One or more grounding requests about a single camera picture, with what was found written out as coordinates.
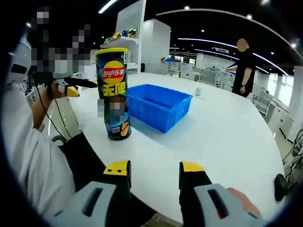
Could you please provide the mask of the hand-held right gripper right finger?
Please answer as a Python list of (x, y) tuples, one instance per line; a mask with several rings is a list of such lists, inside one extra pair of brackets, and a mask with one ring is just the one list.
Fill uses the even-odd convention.
[(265, 220), (245, 210), (243, 201), (212, 183), (201, 165), (179, 163), (179, 204), (185, 227), (263, 227)]

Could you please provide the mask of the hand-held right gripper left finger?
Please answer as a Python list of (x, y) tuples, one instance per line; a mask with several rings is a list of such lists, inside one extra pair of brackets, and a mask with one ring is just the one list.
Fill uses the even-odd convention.
[(103, 182), (90, 182), (51, 218), (52, 227), (125, 227), (130, 222), (131, 161), (107, 166)]

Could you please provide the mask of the person's right hand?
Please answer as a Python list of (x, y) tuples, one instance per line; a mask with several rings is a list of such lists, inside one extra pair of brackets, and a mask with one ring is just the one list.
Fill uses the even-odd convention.
[(245, 211), (251, 212), (259, 218), (262, 217), (258, 208), (250, 201), (250, 199), (244, 193), (234, 188), (227, 188), (227, 190), (242, 202), (243, 209)]

